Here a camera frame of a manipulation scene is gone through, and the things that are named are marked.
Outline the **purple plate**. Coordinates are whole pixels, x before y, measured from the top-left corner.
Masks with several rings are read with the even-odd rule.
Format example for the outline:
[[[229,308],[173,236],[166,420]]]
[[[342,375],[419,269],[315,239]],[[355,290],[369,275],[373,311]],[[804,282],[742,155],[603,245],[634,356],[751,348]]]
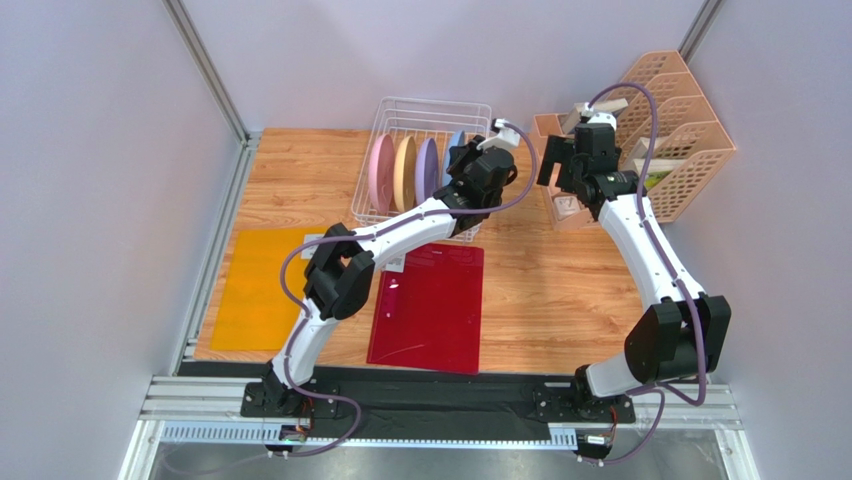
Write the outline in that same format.
[[[430,198],[438,189],[438,151],[437,144],[433,138],[425,139],[418,149],[414,180],[417,205]]]

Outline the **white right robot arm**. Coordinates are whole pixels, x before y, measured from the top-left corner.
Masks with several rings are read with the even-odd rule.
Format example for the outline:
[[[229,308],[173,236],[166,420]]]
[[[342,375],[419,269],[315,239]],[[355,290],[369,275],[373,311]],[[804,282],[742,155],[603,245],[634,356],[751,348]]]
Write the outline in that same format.
[[[620,154],[611,125],[581,124],[573,138],[548,137],[537,180],[575,195],[591,212],[623,256],[645,310],[622,353],[578,370],[599,398],[713,372],[731,318],[726,298],[708,295],[686,271],[639,175],[619,169]]]

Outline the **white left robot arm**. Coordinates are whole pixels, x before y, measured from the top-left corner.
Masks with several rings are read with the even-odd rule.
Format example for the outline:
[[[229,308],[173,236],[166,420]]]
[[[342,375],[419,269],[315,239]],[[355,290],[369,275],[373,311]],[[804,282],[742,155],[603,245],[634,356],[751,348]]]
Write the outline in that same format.
[[[350,230],[338,223],[305,243],[314,250],[305,293],[297,298],[283,290],[300,315],[262,380],[273,397],[286,397],[311,379],[333,330],[365,305],[379,268],[428,243],[456,237],[502,210],[503,190],[517,176],[509,149],[477,136],[452,148],[451,157],[451,183],[420,205],[371,227]]]

